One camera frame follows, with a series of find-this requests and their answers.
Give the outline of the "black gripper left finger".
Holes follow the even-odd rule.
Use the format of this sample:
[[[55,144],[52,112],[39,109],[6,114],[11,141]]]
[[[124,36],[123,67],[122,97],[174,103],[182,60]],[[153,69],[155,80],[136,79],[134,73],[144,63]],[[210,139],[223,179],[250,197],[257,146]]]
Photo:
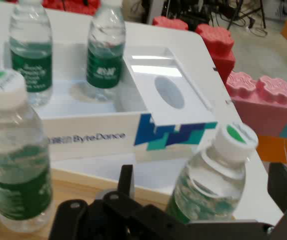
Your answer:
[[[121,167],[117,189],[87,204],[62,202],[56,211],[50,240],[188,240],[187,226],[152,204],[131,198],[133,166]]]

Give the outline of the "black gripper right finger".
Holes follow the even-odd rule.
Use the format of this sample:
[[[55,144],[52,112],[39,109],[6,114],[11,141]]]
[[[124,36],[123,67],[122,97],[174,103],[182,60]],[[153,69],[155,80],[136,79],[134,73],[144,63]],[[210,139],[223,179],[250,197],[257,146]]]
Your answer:
[[[283,216],[269,234],[270,240],[287,240],[287,167],[271,163],[268,171],[267,191]]]

